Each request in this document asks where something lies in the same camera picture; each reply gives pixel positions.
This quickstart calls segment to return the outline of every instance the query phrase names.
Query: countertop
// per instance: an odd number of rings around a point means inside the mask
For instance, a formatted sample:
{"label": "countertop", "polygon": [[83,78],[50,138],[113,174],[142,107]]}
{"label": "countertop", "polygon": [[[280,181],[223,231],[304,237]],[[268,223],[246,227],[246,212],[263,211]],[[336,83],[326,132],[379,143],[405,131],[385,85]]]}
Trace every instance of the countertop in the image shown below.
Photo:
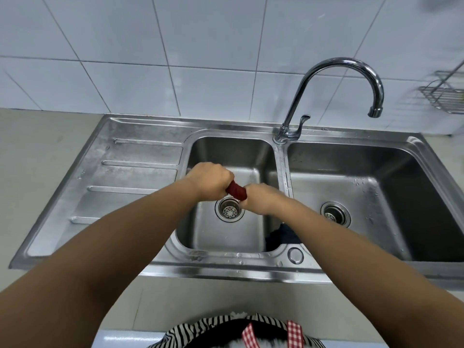
{"label": "countertop", "polygon": [[[8,264],[100,119],[0,109],[0,290],[23,274]],[[428,136],[427,141],[464,188],[464,141],[448,136]],[[464,292],[453,294],[464,299]],[[333,285],[140,276],[101,327],[163,332],[180,322],[231,311],[291,319],[317,338],[381,341]]]}

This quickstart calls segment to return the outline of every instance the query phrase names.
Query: hand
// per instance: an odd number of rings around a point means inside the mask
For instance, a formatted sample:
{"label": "hand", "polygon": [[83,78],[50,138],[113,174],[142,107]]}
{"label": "hand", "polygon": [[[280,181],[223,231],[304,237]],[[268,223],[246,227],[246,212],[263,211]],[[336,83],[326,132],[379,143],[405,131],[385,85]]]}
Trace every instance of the hand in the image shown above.
{"label": "hand", "polygon": [[245,186],[247,198],[240,202],[240,207],[258,215],[275,216],[281,200],[286,198],[280,190],[267,184],[249,184]]}
{"label": "hand", "polygon": [[198,192],[198,201],[214,201],[227,195],[225,189],[234,179],[234,174],[220,164],[200,162],[185,176]]}

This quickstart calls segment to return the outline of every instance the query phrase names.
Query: faucet handle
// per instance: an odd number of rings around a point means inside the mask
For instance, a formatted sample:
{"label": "faucet handle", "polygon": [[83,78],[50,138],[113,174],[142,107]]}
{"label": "faucet handle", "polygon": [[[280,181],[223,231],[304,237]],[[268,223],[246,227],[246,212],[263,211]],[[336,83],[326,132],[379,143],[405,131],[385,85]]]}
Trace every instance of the faucet handle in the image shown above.
{"label": "faucet handle", "polygon": [[298,129],[295,132],[288,133],[288,136],[287,136],[288,140],[298,140],[298,139],[300,139],[301,130],[303,129],[303,124],[304,124],[304,122],[306,122],[310,118],[311,118],[310,115],[301,116],[300,125],[298,126]]}

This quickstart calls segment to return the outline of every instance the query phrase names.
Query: person's left hand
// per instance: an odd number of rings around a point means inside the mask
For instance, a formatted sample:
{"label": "person's left hand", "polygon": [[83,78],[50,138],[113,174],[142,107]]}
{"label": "person's left hand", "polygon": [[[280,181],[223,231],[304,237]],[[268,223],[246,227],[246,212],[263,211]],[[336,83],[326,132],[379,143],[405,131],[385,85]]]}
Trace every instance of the person's left hand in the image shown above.
{"label": "person's left hand", "polygon": [[185,176],[196,187],[199,201],[214,201],[227,195],[234,174],[220,164],[200,162]]}

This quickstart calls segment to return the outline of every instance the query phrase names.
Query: faucet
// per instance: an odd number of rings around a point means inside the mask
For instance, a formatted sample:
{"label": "faucet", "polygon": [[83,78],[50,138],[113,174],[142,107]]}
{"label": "faucet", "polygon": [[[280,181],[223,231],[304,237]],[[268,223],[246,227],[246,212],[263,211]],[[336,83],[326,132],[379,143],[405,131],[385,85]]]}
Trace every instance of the faucet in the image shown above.
{"label": "faucet", "polygon": [[290,132],[289,126],[290,121],[297,109],[298,103],[300,102],[301,97],[305,91],[308,82],[314,77],[317,73],[322,71],[323,69],[329,67],[348,67],[354,69],[361,73],[371,84],[372,92],[374,94],[374,103],[372,104],[368,116],[372,118],[380,117],[382,113],[382,105],[383,105],[383,85],[380,77],[375,71],[365,64],[362,61],[359,61],[355,58],[329,58],[328,60],[324,60],[313,68],[311,68],[300,82],[300,86],[298,87],[297,93],[293,98],[293,102],[291,103],[290,109],[287,113],[287,117],[285,121],[280,126],[279,131],[277,134],[272,138],[277,145],[284,145],[287,143],[288,140],[298,140],[301,136],[301,130],[303,128],[303,123],[306,122],[308,119],[311,118],[309,115],[303,115],[300,119],[300,125],[298,129],[294,132]]}

